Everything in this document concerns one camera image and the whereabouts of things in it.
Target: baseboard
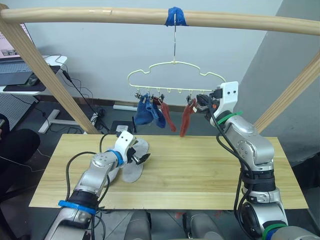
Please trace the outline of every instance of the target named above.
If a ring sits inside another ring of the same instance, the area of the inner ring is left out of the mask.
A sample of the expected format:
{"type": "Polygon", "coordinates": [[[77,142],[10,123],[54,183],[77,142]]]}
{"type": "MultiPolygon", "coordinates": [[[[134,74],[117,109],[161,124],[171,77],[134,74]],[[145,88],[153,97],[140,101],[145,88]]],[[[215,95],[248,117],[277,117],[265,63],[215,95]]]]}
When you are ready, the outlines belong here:
{"type": "MultiPolygon", "coordinates": [[[[37,95],[35,96],[39,101],[43,102],[54,102],[58,103],[57,99],[51,95],[37,95]]],[[[86,101],[82,97],[73,97],[77,104],[87,104],[86,101]]],[[[131,102],[131,101],[114,101],[108,99],[91,99],[87,98],[89,104],[98,105],[98,106],[113,106],[113,105],[123,105],[123,106],[131,106],[136,107],[138,102],[131,102]]],[[[185,109],[185,106],[181,105],[169,105],[169,109],[171,112],[179,112],[182,113],[185,109]]]]}

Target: white wall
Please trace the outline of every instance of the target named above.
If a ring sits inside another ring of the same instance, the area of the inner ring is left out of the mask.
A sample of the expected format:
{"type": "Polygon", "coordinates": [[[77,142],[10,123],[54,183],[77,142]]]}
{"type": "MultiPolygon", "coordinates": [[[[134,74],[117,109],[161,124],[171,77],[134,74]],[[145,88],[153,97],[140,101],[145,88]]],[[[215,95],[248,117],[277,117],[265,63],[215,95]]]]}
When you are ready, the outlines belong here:
{"type": "MultiPolygon", "coordinates": [[[[132,7],[217,11],[275,16],[282,0],[1,0],[9,8],[132,7]]],[[[127,75],[136,69],[173,59],[173,27],[116,23],[28,23],[27,28],[44,55],[68,57],[71,77],[81,79],[95,98],[136,102],[127,75]]],[[[242,29],[177,27],[176,59],[213,71],[227,81],[241,81],[266,32],[242,29]]],[[[176,88],[215,89],[219,79],[201,77],[183,66],[165,66],[133,78],[137,84],[176,88]]],[[[68,88],[73,96],[75,91],[68,88]]],[[[188,93],[165,94],[168,104],[184,105],[188,93]]]]}

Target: wooden frame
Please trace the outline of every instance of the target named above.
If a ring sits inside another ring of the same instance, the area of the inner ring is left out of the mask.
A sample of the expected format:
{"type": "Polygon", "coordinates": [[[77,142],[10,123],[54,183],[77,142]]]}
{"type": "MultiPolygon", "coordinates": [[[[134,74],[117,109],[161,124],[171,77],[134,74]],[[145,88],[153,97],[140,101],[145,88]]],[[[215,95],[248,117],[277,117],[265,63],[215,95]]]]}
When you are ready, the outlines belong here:
{"type": "MultiPolygon", "coordinates": [[[[97,134],[86,115],[48,67],[19,23],[40,22],[95,22],[164,25],[167,9],[114,8],[114,7],[37,7],[8,9],[0,4],[0,32],[19,52],[23,60],[39,77],[53,96],[89,134],[97,134]]],[[[279,17],[235,14],[225,12],[184,11],[186,22],[193,27],[215,27],[277,31],[320,36],[320,21],[279,17]]],[[[280,97],[256,121],[262,132],[277,118],[320,74],[320,53],[303,69],[280,97]]]]}

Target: blue tape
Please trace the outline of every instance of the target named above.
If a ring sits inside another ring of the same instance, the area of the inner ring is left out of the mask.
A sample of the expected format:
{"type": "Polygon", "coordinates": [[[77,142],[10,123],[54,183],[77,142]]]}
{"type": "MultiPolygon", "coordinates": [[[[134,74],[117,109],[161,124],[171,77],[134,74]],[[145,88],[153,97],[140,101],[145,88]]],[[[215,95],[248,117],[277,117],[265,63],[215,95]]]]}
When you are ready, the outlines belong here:
{"type": "Polygon", "coordinates": [[[165,21],[165,24],[168,26],[188,26],[185,20],[184,12],[179,7],[172,7],[168,10],[168,17],[165,21]]]}
{"type": "Polygon", "coordinates": [[[124,160],[122,159],[122,156],[119,152],[111,150],[111,149],[108,150],[107,152],[113,152],[116,155],[116,157],[118,158],[118,166],[121,166],[122,164],[124,164],[124,160]]]}
{"type": "Polygon", "coordinates": [[[76,204],[73,202],[69,202],[69,201],[60,200],[58,203],[58,206],[67,207],[67,208],[71,208],[71,209],[79,209],[79,210],[82,210],[82,211],[85,211],[89,214],[94,214],[94,215],[97,213],[97,211],[93,208],[85,207],[85,206],[82,206],[82,205],[79,205],[79,204],[76,204]]]}

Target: red sock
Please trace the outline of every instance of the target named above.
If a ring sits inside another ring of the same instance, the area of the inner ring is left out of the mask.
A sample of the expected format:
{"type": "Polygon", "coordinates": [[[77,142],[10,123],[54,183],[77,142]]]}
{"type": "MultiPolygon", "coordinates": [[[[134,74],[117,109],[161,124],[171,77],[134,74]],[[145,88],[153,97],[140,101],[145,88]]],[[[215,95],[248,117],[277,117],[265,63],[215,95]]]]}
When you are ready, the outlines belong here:
{"type": "Polygon", "coordinates": [[[176,126],[174,125],[174,123],[171,120],[170,114],[169,114],[169,106],[166,103],[161,103],[161,111],[164,115],[164,118],[166,120],[166,122],[169,124],[171,131],[175,132],[177,130],[176,126]]]}
{"type": "Polygon", "coordinates": [[[184,137],[187,133],[189,124],[190,124],[190,115],[194,113],[193,107],[196,106],[196,99],[192,99],[192,104],[187,105],[184,108],[183,114],[182,114],[182,124],[180,129],[180,137],[184,137]]]}

